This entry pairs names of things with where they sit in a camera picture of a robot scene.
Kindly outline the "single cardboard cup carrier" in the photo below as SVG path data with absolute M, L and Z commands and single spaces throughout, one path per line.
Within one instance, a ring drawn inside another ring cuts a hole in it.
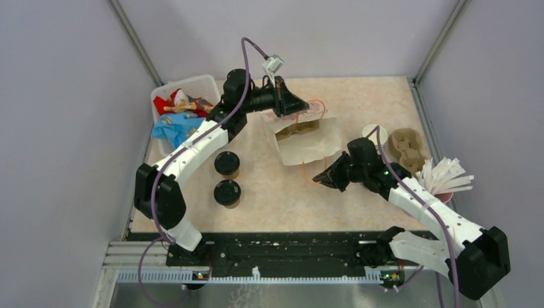
M 308 122 L 302 122 L 302 123 L 294 123 L 292 125 L 289 125 L 279 132 L 276 132 L 275 137 L 277 141 L 284 140 L 286 138 L 289 138 L 292 135 L 303 135 L 306 133 L 313 132 L 319 128 L 319 121 L 308 121 Z

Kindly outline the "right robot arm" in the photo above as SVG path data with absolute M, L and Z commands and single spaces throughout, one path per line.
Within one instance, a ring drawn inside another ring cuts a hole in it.
M 384 160 L 368 138 L 350 141 L 346 151 L 313 181 L 341 192 L 351 183 L 362 184 L 435 236 L 425 239 L 391 227 L 376 247 L 377 258 L 384 264 L 398 259 L 419 264 L 449 278 L 471 300 L 481 299 L 511 271 L 508 239 L 501 229 L 484 228 L 459 215 L 400 164 Z

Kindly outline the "black cup lid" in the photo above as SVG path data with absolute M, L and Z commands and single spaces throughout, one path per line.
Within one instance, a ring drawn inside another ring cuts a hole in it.
M 229 168 L 234 166 L 240 167 L 240 164 L 241 161 L 239 159 L 239 156 L 232 151 L 222 151 L 217 155 L 214 160 L 214 168 L 217 172 L 218 170 L 223 168 Z
M 235 180 L 222 180 L 214 187 L 214 199 L 220 205 L 228 205 L 241 198 L 241 187 Z

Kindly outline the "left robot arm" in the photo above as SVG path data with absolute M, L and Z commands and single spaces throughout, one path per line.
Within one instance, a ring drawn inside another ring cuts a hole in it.
M 135 175 L 133 204 L 152 220 L 162 239 L 182 248 L 181 256 L 190 265 L 205 259 L 202 234 L 186 215 L 182 187 L 213 153 L 233 141 L 252 112 L 272 110 L 285 117 L 309 109 L 293 94 L 281 76 L 267 77 L 257 87 L 245 69 L 227 74 L 220 102 L 196 131 L 167 157 L 153 165 L 143 163 Z

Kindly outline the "brown paper cup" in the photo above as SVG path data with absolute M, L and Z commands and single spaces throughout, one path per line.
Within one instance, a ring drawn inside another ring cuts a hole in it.
M 239 166 L 223 168 L 218 170 L 218 173 L 220 173 L 224 179 L 234 180 L 239 176 Z
M 231 203 L 231 204 L 228 204 L 228 205 L 223 205 L 224 208 L 226 209 L 235 209 L 239 204 L 240 204 L 240 199 L 236 200 L 235 202 Z

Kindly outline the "stack of paper cups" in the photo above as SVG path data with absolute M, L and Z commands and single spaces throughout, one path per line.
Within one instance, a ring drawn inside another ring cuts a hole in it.
M 369 124 L 362 129 L 361 136 L 368 138 L 374 144 L 375 149 L 378 150 L 378 146 L 385 147 L 388 132 L 377 124 Z

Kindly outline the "paper takeout bag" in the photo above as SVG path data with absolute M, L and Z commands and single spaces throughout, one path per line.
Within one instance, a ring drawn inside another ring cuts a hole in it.
M 323 160 L 341 151 L 342 131 L 338 118 L 331 114 L 326 104 L 320 99 L 307 101 L 309 109 L 285 117 L 277 117 L 272 111 L 260 112 L 265 139 L 273 153 L 284 166 L 305 166 L 311 162 Z M 319 121 L 319 128 L 303 135 L 292 135 L 277 141 L 275 134 L 294 123 Z

